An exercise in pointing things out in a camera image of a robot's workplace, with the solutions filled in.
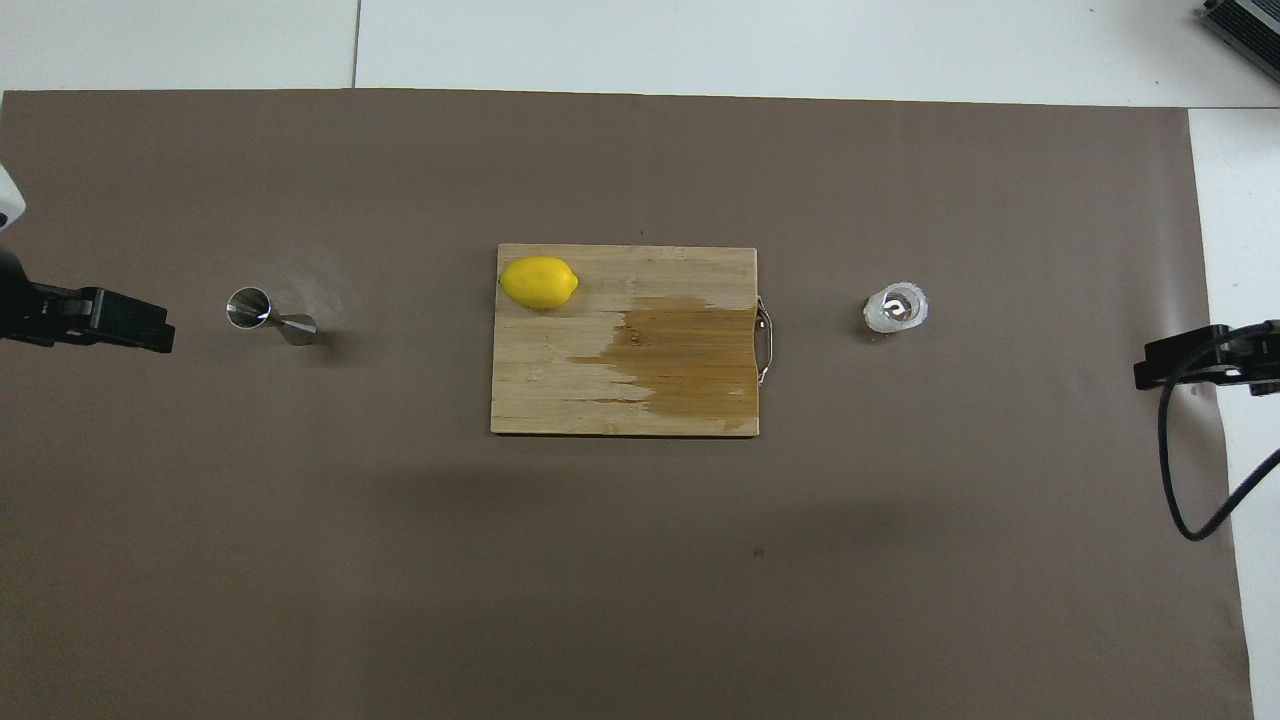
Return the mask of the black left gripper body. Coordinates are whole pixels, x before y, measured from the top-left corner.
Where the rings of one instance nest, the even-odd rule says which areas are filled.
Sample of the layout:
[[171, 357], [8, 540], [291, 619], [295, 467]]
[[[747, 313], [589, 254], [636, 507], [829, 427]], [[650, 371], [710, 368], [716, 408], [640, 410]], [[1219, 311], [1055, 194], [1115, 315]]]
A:
[[38, 292], [17, 256], [1, 246], [1, 337], [29, 341], [29, 322], [38, 315]]

